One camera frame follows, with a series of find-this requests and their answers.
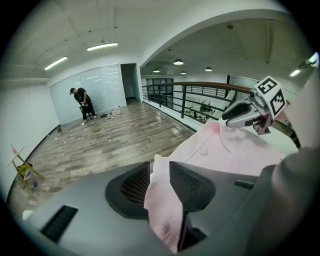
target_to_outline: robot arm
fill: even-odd
[[[258,135],[269,134],[269,126],[284,110],[286,99],[279,82],[268,76],[254,86],[246,99],[232,103],[223,113],[226,126],[252,126]]]

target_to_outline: wooden floor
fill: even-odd
[[[154,161],[154,155],[169,156],[194,132],[145,103],[131,103],[121,108],[121,116],[81,120],[62,127],[69,132],[55,140],[49,135],[29,159],[45,176],[34,192],[22,189],[18,181],[12,185],[8,204],[12,212],[22,216],[34,210],[72,181],[115,167]]]

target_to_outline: pink cloth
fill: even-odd
[[[265,166],[276,165],[282,158],[278,150],[245,129],[207,122],[169,157],[154,156],[152,179],[144,200],[150,227],[173,253],[177,252],[183,206],[170,184],[169,161],[259,176]]]

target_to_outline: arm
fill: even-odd
[[[83,104],[86,104],[86,102],[87,102],[87,92],[85,91],[83,93],[83,95],[84,95]]]

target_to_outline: doorway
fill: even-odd
[[[126,104],[140,102],[137,64],[121,64],[120,66]]]

